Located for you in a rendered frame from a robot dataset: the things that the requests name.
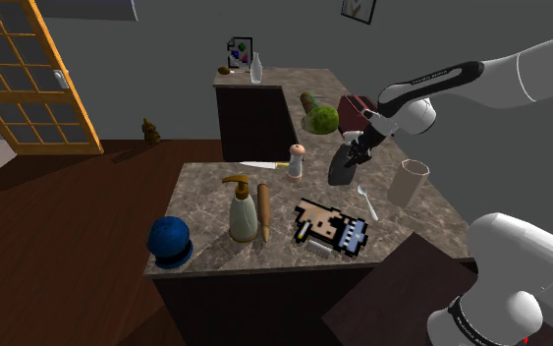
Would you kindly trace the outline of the red toaster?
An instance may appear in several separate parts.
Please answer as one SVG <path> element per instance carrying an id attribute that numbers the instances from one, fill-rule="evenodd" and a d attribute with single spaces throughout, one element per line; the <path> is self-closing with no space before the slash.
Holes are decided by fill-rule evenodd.
<path id="1" fill-rule="evenodd" d="M 340 98 L 337 112 L 339 114 L 339 131 L 363 131 L 368 121 L 361 115 L 363 109 L 376 110 L 376 104 L 365 95 L 348 94 Z"/>

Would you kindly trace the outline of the green fuzzy round thing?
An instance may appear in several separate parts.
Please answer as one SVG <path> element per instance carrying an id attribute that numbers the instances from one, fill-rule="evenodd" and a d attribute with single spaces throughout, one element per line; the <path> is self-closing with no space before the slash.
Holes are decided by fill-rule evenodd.
<path id="1" fill-rule="evenodd" d="M 328 135 L 338 130 L 339 114 L 333 107 L 316 107 L 302 118 L 302 128 L 315 135 Z"/>

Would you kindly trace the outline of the beige faceted cup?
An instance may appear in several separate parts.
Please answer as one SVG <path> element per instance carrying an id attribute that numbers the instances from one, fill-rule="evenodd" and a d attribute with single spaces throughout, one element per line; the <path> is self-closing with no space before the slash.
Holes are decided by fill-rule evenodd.
<path id="1" fill-rule="evenodd" d="M 392 180 L 387 200 L 398 207 L 407 208 L 420 192 L 430 174 L 429 168 L 414 159 L 405 159 Z"/>

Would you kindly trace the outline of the white spoon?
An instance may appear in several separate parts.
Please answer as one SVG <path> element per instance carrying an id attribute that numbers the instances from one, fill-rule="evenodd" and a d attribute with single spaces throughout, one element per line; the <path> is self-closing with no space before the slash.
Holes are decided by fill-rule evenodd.
<path id="1" fill-rule="evenodd" d="M 368 208 L 368 211 L 372 217 L 372 219 L 374 221 L 377 221 L 378 220 L 378 216 L 377 216 L 377 213 L 371 203 L 371 201 L 369 200 L 369 197 L 368 197 L 368 194 L 367 194 L 367 190 L 364 188 L 363 185 L 358 185 L 357 186 L 357 191 L 358 193 L 364 197 L 365 201 L 366 201 L 366 204 L 367 204 L 367 208 Z"/>

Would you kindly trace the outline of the brown and green cylinder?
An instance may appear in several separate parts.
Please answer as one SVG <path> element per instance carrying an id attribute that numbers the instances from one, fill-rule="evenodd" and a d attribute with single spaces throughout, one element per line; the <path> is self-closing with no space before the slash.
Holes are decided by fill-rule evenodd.
<path id="1" fill-rule="evenodd" d="M 300 102 L 306 114 L 310 113 L 318 107 L 314 95 L 309 91 L 305 91 L 300 95 Z"/>

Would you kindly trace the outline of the white and pink pepper grinder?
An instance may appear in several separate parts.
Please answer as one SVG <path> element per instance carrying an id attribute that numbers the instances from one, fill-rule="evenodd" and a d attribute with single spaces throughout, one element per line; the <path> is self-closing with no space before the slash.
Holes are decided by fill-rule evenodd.
<path id="1" fill-rule="evenodd" d="M 293 144 L 290 147 L 290 162 L 287 179 L 292 183 L 298 183 L 303 177 L 303 158 L 305 149 L 301 144 Z"/>

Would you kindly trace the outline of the pixelated flat figure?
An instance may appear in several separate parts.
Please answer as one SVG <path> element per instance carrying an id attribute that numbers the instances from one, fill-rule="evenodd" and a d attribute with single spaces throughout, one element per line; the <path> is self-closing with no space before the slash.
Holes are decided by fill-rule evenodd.
<path id="1" fill-rule="evenodd" d="M 326 207 L 308 199 L 301 199 L 295 206 L 298 214 L 297 229 L 293 239 L 298 243 L 320 241 L 327 251 L 336 251 L 350 258 L 357 257 L 366 245 L 367 223 L 354 218 L 335 207 Z"/>

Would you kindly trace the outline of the dark brown kitchen cabinet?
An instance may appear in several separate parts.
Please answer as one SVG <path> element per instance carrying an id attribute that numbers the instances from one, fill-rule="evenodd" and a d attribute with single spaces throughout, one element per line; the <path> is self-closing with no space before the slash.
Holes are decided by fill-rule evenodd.
<path id="1" fill-rule="evenodd" d="M 467 253 L 467 225 L 432 186 L 408 208 L 386 193 L 404 159 L 387 141 L 361 165 L 350 185 L 330 186 L 328 169 L 341 144 L 338 134 L 311 135 L 298 124 L 301 107 L 280 87 L 222 86 L 216 90 L 224 159 L 184 165 L 168 212 L 189 226 L 194 252 L 172 269 L 153 268 L 153 281 L 187 346 L 341 346 L 323 316 L 411 234 L 444 253 Z M 305 149 L 303 177 L 287 179 L 288 167 L 264 169 L 242 161 L 290 162 L 290 147 Z M 269 188 L 269 240 L 238 243 L 228 233 L 233 195 L 222 182 L 246 174 Z M 357 191 L 367 190 L 378 220 Z M 301 199 L 335 207 L 368 223 L 357 257 L 323 258 L 298 244 L 295 206 Z"/>

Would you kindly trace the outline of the brown wooden rolling pin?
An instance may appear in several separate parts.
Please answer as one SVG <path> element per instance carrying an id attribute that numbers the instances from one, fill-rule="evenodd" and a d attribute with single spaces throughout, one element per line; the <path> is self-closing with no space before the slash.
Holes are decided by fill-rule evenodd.
<path id="1" fill-rule="evenodd" d="M 260 223 L 263 240 L 267 242 L 270 234 L 271 211 L 269 188 L 265 183 L 257 185 L 257 217 Z"/>

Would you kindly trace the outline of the clear glass bottle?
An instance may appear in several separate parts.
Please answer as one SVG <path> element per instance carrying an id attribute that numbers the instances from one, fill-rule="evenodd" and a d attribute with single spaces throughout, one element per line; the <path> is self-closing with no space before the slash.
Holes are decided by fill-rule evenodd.
<path id="1" fill-rule="evenodd" d="M 253 84 L 260 84 L 262 81 L 262 64 L 260 62 L 259 53 L 254 52 L 250 64 L 250 80 Z"/>

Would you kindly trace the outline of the cream soap dispenser, gold pump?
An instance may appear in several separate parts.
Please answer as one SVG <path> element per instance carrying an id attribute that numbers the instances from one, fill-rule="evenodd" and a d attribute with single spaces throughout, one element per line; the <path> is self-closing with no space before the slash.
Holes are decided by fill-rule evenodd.
<path id="1" fill-rule="evenodd" d="M 258 232 L 258 220 L 254 201 L 249 194 L 249 177 L 233 175 L 222 179 L 223 183 L 236 183 L 229 208 L 229 234 L 239 243 L 252 241 Z"/>

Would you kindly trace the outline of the dark robot stand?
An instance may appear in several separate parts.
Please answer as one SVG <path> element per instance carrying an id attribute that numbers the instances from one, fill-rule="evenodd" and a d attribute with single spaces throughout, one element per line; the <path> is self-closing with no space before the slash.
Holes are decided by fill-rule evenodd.
<path id="1" fill-rule="evenodd" d="M 323 321 L 343 346 L 437 346 L 429 315 L 468 291 L 477 273 L 474 259 L 453 259 L 413 233 Z"/>

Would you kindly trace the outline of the small brown figurine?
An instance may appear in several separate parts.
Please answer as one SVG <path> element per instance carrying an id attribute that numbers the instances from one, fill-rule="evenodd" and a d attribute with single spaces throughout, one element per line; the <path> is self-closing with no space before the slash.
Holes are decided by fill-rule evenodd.
<path id="1" fill-rule="evenodd" d="M 143 132 L 143 138 L 148 144 L 160 143 L 161 136 L 156 130 L 156 126 L 149 122 L 146 118 L 143 119 L 141 130 Z"/>

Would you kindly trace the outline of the orange wooden glazed door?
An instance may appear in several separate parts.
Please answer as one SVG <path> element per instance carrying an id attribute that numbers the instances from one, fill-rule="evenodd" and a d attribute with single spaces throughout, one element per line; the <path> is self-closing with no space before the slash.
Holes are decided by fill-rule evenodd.
<path id="1" fill-rule="evenodd" d="M 0 0 L 0 134 L 17 155 L 103 152 L 34 0 Z"/>

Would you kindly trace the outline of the black-framed wall picture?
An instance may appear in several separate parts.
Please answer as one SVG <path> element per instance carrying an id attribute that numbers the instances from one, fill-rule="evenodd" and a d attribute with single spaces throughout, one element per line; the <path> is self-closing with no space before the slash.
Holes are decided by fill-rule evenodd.
<path id="1" fill-rule="evenodd" d="M 343 0 L 341 15 L 349 19 L 370 25 L 376 0 Z"/>

